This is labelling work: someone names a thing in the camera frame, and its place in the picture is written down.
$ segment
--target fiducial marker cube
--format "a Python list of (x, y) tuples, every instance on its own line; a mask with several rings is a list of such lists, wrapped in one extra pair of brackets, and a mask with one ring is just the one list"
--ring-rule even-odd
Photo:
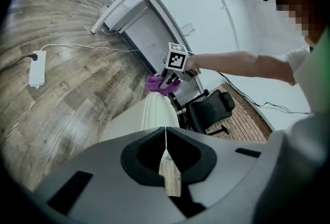
[(188, 51), (184, 45), (169, 43), (166, 51), (165, 67), (168, 70), (184, 71)]

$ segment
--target black cable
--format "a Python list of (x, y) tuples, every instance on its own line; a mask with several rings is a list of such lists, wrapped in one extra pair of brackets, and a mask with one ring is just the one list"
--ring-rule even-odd
[(17, 60), (14, 64), (11, 64), (11, 65), (9, 65), (9, 66), (4, 67), (3, 69), (1, 69), (0, 70), (0, 74), (2, 74), (2, 72), (4, 72), (4, 71), (6, 71), (6, 70), (8, 70), (8, 69), (10, 69), (10, 68), (12, 68), (14, 66), (16, 66), (18, 62), (20, 62), (21, 60), (23, 60), (26, 57), (31, 57), (34, 61), (36, 61), (38, 59), (38, 55), (37, 54), (30, 54), (30, 55), (27, 55), (27, 56), (23, 56), (19, 60)]
[[(284, 107), (284, 106), (281, 106), (281, 105), (276, 105), (276, 104), (273, 104), (271, 102), (266, 102), (266, 103), (260, 105), (260, 104), (256, 103), (253, 99), (251, 99), (250, 96), (248, 96), (245, 93), (243, 93), (242, 91), (240, 91), (225, 75), (223, 75), (220, 72), (218, 72), (218, 73), (227, 80), (228, 84), (233, 88), (234, 91), (236, 91), (236, 93), (238, 93), (243, 98), (250, 101), (252, 104), (254, 104), (257, 107), (264, 108), (264, 109), (274, 109), (274, 110), (278, 110), (278, 111), (281, 111), (281, 112), (287, 113), (287, 114), (297, 114), (297, 113), (299, 113), (299, 114), (310, 114), (308, 112), (292, 112), (287, 107)], [(270, 106), (273, 106), (275, 108), (265, 107), (265, 105), (270, 105)]]

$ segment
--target hand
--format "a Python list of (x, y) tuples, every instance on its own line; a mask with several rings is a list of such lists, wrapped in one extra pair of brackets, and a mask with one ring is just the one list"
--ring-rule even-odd
[(187, 58), (185, 65), (185, 71), (197, 72), (196, 56), (191, 56)]

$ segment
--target white cable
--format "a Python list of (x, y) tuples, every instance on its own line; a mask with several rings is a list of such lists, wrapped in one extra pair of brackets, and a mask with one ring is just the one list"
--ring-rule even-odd
[(88, 4), (89, 7), (91, 7), (95, 12), (99, 12), (98, 10), (96, 10), (94, 7), (92, 7), (86, 0), (85, 0), (85, 3)]
[(165, 149), (167, 149), (167, 127), (165, 126)]
[(105, 33), (105, 34), (108, 35), (108, 36), (115, 35), (116, 33), (119, 33), (119, 31), (114, 32), (114, 33), (108, 33), (108, 32), (104, 32), (103, 29), (101, 29), (101, 32), (102, 32), (102, 33)]
[[(80, 44), (46, 44), (44, 45), (40, 51), (44, 50), (45, 48), (47, 47), (50, 47), (50, 46), (66, 46), (66, 47), (70, 47), (72, 45), (77, 45), (77, 46), (81, 46), (81, 47), (86, 47), (86, 48), (91, 48), (91, 49), (107, 49), (107, 50), (111, 50), (111, 51), (118, 51), (118, 52), (134, 52), (134, 51), (141, 51), (140, 49), (135, 49), (135, 50), (118, 50), (118, 49), (115, 49), (115, 48), (109, 48), (109, 47), (104, 47), (104, 46), (100, 46), (100, 47), (92, 47), (92, 46), (88, 46), (88, 45), (80, 45)], [(152, 47), (154, 46), (154, 44), (150, 45), (150, 46), (147, 46), (143, 49), (146, 49), (146, 48), (149, 48), (149, 47)]]
[(171, 10), (170, 8), (167, 8), (167, 7), (166, 7), (166, 9), (168, 9), (168, 10), (171, 11), (171, 12), (173, 12), (173, 13), (174, 13), (174, 19), (176, 19), (176, 14), (175, 14), (175, 12), (174, 12), (173, 10)]

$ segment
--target chair base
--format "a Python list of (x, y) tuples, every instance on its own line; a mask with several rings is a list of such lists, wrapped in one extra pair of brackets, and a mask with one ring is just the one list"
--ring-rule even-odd
[(221, 125), (221, 129), (220, 130), (211, 132), (208, 135), (211, 135), (212, 136), (212, 135), (218, 134), (220, 132), (225, 132), (225, 133), (229, 134), (228, 129), (226, 127), (224, 127), (223, 125)]

